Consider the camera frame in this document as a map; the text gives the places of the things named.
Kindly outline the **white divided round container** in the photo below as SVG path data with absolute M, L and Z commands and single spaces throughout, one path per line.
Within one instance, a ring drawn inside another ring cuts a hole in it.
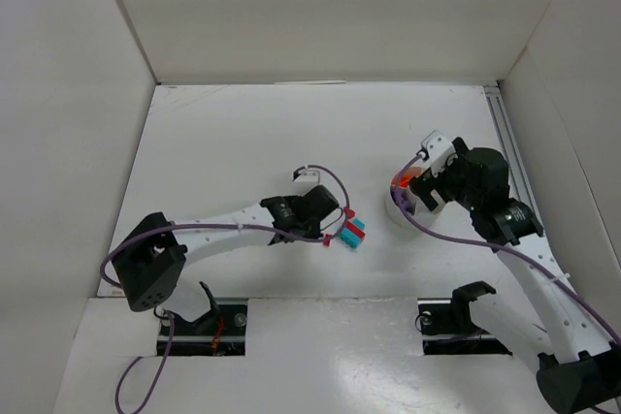
M 388 194 L 385 197 L 385 208 L 386 208 L 387 215 L 392 221 L 394 221 L 397 225 L 401 226 L 402 228 L 419 233 L 420 230 L 417 229 L 414 225 L 412 225 L 406 219 L 406 216 L 404 215 L 404 213 L 399 208 L 397 208 L 397 206 L 394 204 L 393 190 L 396 187 L 397 186 L 392 186 L 390 183 Z M 409 200 L 412 204 L 412 212 L 406 211 L 406 213 L 408 214 L 409 217 L 412 217 L 415 222 L 422 225 L 426 229 L 430 229 L 434 225 L 436 220 L 440 217 L 444 209 L 445 202 L 441 199 L 441 197 L 436 192 L 433 192 L 432 193 L 433 199 L 438 203 L 438 206 L 433 210 L 429 210 L 425 206 L 425 204 L 409 190 L 409 187 L 404 190 L 408 191 Z

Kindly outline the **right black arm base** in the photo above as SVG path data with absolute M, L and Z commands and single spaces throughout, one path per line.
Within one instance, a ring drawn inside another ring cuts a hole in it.
M 512 353 L 494 336 L 472 321 L 469 305 L 496 290 L 477 281 L 452 291 L 449 298 L 417 300 L 415 328 L 422 337 L 425 356 L 509 355 Z

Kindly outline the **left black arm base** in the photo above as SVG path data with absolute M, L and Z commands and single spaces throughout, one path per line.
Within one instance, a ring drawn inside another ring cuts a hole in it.
M 174 315 L 174 328 L 165 311 L 156 307 L 152 313 L 159 321 L 156 354 L 163 356 L 172 337 L 170 356 L 241 357 L 245 355 L 247 299 L 217 299 L 209 286 L 199 282 L 199 298 L 209 300 L 207 312 L 193 322 Z

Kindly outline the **red sloped lego piece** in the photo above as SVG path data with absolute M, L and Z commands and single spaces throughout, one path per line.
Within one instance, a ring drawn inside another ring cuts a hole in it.
M 355 211 L 349 207 L 345 207 L 343 212 L 347 218 L 353 218 L 355 216 Z

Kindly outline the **purple lego block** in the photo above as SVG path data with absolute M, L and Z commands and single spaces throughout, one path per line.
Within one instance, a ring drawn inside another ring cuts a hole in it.
M 393 190 L 393 201 L 397 208 L 399 208 L 400 210 L 412 212 L 412 204 L 409 200 L 407 190 L 404 190 L 402 188 L 395 188 Z

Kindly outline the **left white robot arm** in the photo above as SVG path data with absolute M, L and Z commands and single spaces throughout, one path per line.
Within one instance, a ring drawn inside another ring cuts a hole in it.
M 275 196 L 229 214 L 185 223 L 147 215 L 121 243 L 111 263 L 133 312 L 161 308 L 199 331 L 219 318 L 209 286 L 181 279 L 191 265 L 252 246 L 322 240 L 321 222 L 339 208 L 323 185 L 304 195 Z

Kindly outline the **orange round lego piece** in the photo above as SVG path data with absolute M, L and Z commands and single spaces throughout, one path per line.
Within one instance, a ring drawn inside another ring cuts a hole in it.
M 424 173 L 424 169 L 422 167 L 412 166 L 402 171 L 401 173 L 395 174 L 392 179 L 392 186 L 399 186 L 403 189 L 407 189 L 409 187 L 410 182 L 418 178 Z

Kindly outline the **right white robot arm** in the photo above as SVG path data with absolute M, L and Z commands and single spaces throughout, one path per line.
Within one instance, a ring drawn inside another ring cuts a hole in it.
M 414 159 L 423 171 L 409 181 L 409 201 L 432 214 L 447 203 L 463 207 L 479 236 L 470 244 L 499 258 L 540 319 L 535 325 L 479 281 L 453 292 L 460 324 L 486 331 L 520 359 L 556 413 L 597 410 L 619 401 L 620 336 L 575 292 L 533 210 L 511 196 L 503 154 L 469 148 L 460 138 L 449 140 L 434 131 Z

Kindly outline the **small red lego piece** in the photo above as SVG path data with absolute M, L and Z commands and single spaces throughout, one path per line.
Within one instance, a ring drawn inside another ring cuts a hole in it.
M 326 236 L 324 237 L 324 239 L 323 239 L 322 244 L 323 244 L 325 247 L 329 247 L 329 246 L 330 246 L 330 244 L 331 244 L 332 239 L 333 239 L 333 236 L 332 236 L 332 235 L 326 235 Z

